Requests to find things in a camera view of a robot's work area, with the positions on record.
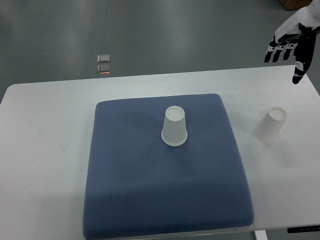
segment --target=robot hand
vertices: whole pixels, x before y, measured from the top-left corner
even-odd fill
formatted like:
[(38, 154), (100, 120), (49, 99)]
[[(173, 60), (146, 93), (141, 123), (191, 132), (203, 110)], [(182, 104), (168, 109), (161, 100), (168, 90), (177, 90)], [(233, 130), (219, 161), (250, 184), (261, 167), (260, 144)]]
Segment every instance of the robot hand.
[(283, 60), (287, 60), (294, 49), (295, 70), (292, 82), (299, 83), (311, 65), (319, 32), (320, 0), (313, 0), (309, 6), (298, 10), (275, 31), (264, 62), (269, 62), (274, 52), (272, 61), (275, 63), (282, 50), (285, 50)]

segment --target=concrete floor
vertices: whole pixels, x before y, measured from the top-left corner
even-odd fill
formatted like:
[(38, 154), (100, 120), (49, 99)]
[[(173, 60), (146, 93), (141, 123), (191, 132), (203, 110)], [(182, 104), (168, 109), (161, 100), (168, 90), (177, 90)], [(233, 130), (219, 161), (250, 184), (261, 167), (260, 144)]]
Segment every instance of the concrete floor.
[[(293, 13), (279, 0), (1, 0), (0, 101), (12, 84), (294, 65), (293, 56), (264, 63), (274, 31)], [(318, 53), (319, 41), (307, 72), (319, 93)], [(108, 75), (97, 74), (99, 54), (110, 54)], [(286, 229), (267, 235), (320, 239)]]

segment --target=white paper cup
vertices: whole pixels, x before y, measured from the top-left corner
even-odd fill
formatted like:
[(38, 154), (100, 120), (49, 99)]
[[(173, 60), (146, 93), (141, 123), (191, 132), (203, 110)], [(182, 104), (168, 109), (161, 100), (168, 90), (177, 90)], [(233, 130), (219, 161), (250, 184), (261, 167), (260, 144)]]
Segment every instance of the white paper cup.
[(287, 112), (278, 106), (272, 107), (255, 126), (254, 134), (262, 142), (273, 143), (278, 137), (287, 118)]
[(162, 140), (172, 147), (185, 143), (188, 137), (185, 111), (179, 106), (170, 106), (165, 111)]

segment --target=blue seat cushion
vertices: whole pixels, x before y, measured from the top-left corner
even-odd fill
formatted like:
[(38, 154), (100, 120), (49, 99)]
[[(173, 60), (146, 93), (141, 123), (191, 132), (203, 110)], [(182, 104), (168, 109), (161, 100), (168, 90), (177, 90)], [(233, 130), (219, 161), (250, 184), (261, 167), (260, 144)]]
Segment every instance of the blue seat cushion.
[[(185, 111), (186, 142), (166, 145), (168, 107)], [(248, 226), (246, 174), (218, 94), (103, 101), (94, 117), (83, 211), (86, 239)]]

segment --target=table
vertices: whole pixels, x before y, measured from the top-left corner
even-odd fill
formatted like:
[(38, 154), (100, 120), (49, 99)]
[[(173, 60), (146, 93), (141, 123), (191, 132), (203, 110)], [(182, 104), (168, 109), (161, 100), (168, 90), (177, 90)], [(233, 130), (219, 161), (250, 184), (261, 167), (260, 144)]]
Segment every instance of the table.
[[(217, 93), (246, 172), (254, 223), (179, 233), (255, 231), (320, 224), (320, 97), (295, 66), (25, 83), (0, 104), (0, 236), (84, 239), (82, 216), (96, 104)], [(254, 136), (270, 107), (288, 117), (272, 144)]]

